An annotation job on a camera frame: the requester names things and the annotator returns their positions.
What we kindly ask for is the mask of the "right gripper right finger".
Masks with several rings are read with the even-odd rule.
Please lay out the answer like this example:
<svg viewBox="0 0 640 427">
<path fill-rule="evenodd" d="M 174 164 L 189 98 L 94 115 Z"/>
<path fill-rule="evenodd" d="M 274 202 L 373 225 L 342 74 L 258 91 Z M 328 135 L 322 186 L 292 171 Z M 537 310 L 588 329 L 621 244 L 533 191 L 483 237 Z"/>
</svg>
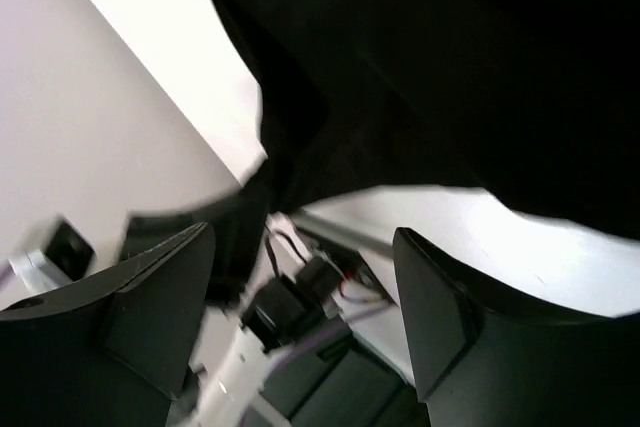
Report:
<svg viewBox="0 0 640 427">
<path fill-rule="evenodd" d="M 434 426 L 635 426 L 639 318 L 521 292 L 398 229 L 393 260 L 415 387 Z"/>
</svg>

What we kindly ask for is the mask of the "black skirt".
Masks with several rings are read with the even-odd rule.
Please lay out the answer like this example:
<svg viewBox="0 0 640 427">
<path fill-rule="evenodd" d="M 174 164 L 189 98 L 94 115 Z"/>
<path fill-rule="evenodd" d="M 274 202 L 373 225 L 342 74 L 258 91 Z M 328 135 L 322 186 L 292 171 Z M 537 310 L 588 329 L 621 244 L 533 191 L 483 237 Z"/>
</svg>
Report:
<svg viewBox="0 0 640 427">
<path fill-rule="evenodd" d="M 273 210 L 480 188 L 638 238 L 639 0 L 212 2 L 261 89 Z"/>
</svg>

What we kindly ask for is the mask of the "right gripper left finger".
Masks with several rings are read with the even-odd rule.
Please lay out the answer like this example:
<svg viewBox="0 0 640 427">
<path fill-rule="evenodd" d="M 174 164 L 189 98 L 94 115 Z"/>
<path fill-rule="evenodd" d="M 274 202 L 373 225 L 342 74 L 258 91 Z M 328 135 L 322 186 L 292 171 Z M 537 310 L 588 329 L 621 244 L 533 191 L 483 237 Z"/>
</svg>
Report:
<svg viewBox="0 0 640 427">
<path fill-rule="evenodd" d="M 182 391 L 215 252 L 196 224 L 1 313 L 4 426 L 162 426 Z"/>
</svg>

